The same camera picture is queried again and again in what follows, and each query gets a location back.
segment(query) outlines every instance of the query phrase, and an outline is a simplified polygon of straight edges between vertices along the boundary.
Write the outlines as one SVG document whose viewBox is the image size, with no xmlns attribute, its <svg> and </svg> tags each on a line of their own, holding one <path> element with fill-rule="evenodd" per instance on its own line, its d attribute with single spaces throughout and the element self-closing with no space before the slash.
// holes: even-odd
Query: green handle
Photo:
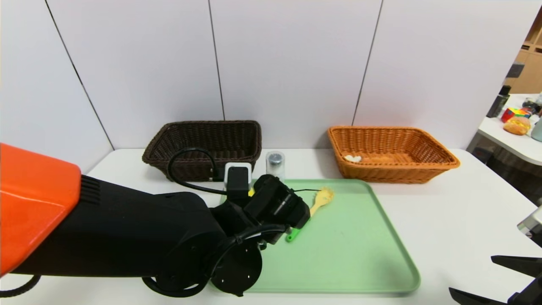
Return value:
<svg viewBox="0 0 542 305">
<path fill-rule="evenodd" d="M 292 232 L 290 234 L 288 234 L 288 236 L 286 236 L 286 241 L 289 242 L 289 243 L 293 242 L 295 237 L 299 234 L 299 232 L 301 232 L 300 229 L 293 228 Z"/>
</svg>

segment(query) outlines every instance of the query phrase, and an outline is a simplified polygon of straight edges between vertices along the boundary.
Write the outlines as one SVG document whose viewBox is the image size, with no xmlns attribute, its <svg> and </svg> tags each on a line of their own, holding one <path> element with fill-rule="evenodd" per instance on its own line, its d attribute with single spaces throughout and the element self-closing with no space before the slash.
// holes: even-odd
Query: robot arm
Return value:
<svg viewBox="0 0 542 305">
<path fill-rule="evenodd" d="M 242 296 L 260 275 L 260 251 L 310 215 L 269 175 L 249 197 L 246 173 L 230 168 L 226 201 L 209 209 L 194 193 L 152 195 L 51 157 L 0 149 L 2 276 L 142 277 L 173 297 L 194 295 L 212 280 Z"/>
</svg>

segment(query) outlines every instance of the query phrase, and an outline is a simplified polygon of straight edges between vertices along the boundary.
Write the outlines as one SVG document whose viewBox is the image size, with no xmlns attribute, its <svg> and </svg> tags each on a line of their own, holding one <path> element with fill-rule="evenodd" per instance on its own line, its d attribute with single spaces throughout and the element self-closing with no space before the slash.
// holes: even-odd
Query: orange robot arm cover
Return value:
<svg viewBox="0 0 542 305">
<path fill-rule="evenodd" d="M 72 211 L 80 190 L 77 165 L 0 143 L 0 276 Z"/>
</svg>

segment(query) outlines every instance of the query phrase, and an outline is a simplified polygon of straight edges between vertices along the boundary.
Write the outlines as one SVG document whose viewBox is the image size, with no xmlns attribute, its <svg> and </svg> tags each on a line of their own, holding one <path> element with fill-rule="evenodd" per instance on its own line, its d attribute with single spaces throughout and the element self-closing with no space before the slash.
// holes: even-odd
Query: white wall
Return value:
<svg viewBox="0 0 542 305">
<path fill-rule="evenodd" d="M 111 150 L 43 0 L 2 3 L 1 141 L 79 165 Z"/>
<path fill-rule="evenodd" d="M 380 0 L 211 0 L 226 119 L 264 148 L 329 145 L 352 124 Z"/>
<path fill-rule="evenodd" d="M 115 149 L 162 125 L 223 119 L 207 0 L 49 0 Z"/>
<path fill-rule="evenodd" d="M 540 0 L 384 0 L 355 125 L 415 126 L 466 148 Z"/>
</svg>

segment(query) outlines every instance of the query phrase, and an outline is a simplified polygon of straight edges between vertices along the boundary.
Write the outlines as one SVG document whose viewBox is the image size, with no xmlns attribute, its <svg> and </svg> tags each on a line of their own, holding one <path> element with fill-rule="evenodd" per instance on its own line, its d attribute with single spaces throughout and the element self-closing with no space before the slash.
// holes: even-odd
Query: bread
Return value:
<svg viewBox="0 0 542 305">
<path fill-rule="evenodd" d="M 522 136 L 531 128 L 531 122 L 526 117 L 512 117 L 506 121 L 503 128 L 511 134 Z"/>
</svg>

